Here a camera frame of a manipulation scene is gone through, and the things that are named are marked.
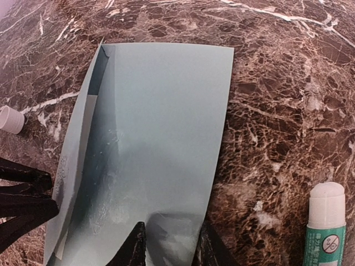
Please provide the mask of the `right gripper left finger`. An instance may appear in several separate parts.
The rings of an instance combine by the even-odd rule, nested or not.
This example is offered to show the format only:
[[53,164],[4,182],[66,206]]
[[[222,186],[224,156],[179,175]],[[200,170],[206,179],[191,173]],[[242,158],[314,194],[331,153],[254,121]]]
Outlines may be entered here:
[[145,223],[138,222],[115,256],[106,266],[144,266],[146,265]]

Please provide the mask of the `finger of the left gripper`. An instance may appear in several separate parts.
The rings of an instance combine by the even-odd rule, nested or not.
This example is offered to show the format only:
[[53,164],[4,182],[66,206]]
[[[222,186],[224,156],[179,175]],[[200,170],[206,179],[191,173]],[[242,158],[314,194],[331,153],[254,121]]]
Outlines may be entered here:
[[59,213],[55,200],[46,192],[51,185],[1,187],[1,246],[9,247],[18,238],[54,218]]
[[6,194],[41,194],[52,189],[50,173],[1,158],[1,179],[20,182],[14,186],[1,186]]

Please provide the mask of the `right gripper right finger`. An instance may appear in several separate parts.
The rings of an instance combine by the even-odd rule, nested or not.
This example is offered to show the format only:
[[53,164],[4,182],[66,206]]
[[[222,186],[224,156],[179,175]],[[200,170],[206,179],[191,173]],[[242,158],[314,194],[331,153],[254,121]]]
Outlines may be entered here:
[[235,266],[238,264],[211,223],[204,221],[196,247],[196,265]]

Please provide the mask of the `white glue stick cap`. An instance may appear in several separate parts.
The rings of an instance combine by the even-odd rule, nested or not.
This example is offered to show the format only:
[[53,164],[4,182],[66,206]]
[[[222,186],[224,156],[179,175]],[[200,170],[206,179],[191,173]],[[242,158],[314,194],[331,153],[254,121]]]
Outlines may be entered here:
[[15,135],[22,131],[25,122],[22,113],[6,105],[2,108],[0,116],[1,130]]

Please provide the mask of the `teal green envelope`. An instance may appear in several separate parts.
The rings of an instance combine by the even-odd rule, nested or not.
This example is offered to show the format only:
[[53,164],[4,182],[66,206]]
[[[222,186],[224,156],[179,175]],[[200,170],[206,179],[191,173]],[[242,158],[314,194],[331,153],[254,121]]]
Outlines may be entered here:
[[138,222],[147,265],[192,264],[233,61],[214,45],[98,46],[78,94],[97,101],[63,259],[44,246],[44,265],[106,265]]

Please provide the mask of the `green white glue stick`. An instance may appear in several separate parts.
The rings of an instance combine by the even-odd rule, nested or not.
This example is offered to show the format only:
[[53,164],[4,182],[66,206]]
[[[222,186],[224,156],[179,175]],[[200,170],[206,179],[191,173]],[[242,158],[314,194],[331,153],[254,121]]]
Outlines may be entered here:
[[341,265],[345,238],[344,187],[336,182],[319,183],[310,191],[303,265]]

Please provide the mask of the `beige ornate letter paper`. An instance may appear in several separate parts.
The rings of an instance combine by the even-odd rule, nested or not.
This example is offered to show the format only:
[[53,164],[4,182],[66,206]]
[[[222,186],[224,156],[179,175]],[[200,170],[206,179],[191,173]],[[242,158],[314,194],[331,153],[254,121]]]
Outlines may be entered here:
[[48,223],[45,261],[49,261],[50,255],[59,261],[63,259],[70,220],[82,180],[96,101],[96,95],[86,95],[84,98],[79,96],[70,118],[53,190],[53,198],[58,203],[60,212],[56,219]]

